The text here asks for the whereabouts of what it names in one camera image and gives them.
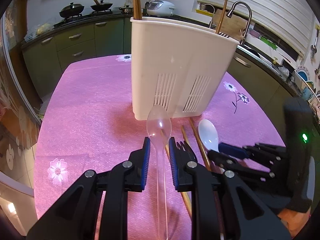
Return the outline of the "person's right hand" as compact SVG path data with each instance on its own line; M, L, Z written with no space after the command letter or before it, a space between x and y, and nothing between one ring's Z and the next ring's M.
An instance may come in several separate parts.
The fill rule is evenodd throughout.
M293 238L306 225L307 221L310 218L310 211L311 211L311 208L309 208L306 213L301 213L301 212L297 212L289 209L283 209L278 214L278 217L284 223L291 237Z

